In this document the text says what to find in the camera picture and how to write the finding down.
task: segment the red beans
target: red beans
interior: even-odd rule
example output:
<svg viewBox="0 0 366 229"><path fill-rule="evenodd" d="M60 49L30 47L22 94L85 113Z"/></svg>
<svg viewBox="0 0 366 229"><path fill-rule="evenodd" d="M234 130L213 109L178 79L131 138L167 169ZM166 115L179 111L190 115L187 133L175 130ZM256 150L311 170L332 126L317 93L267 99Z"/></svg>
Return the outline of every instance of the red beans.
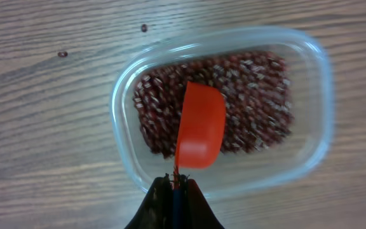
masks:
<svg viewBox="0 0 366 229"><path fill-rule="evenodd" d="M175 154L188 81L217 88L226 101L223 153L268 148L290 134L290 81L283 59L252 51L152 69L135 86L140 131L155 154Z"/></svg>

